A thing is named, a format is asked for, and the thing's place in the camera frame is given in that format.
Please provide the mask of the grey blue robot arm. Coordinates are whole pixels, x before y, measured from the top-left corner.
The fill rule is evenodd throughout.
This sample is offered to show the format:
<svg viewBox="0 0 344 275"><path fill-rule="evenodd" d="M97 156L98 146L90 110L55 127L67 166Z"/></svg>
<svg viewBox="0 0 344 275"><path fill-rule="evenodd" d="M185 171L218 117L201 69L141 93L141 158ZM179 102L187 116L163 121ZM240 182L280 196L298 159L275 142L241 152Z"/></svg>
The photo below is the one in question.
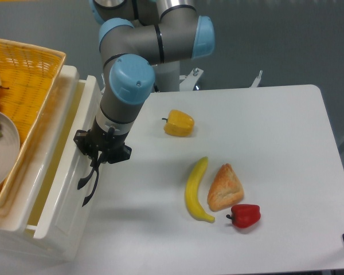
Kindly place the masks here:
<svg viewBox="0 0 344 275"><path fill-rule="evenodd" d="M125 139L154 90L154 65L213 53L211 19L193 1L90 1L100 24L99 52L105 90L92 127L75 143L91 167L130 158Z"/></svg>

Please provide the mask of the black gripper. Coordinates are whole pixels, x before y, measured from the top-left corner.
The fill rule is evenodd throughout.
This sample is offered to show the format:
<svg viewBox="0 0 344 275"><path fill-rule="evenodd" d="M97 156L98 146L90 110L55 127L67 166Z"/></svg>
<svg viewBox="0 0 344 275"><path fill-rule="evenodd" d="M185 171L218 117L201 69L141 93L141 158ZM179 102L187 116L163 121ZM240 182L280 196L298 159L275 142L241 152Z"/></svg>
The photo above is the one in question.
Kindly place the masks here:
<svg viewBox="0 0 344 275"><path fill-rule="evenodd" d="M114 164L129 160L132 149L125 144L125 139L130 132L130 127L127 127L124 133L117 126L124 126L124 124L106 126L106 130L103 130L94 119L89 130L76 131L73 140L81 153L90 158L92 168L97 168L99 163Z"/></svg>

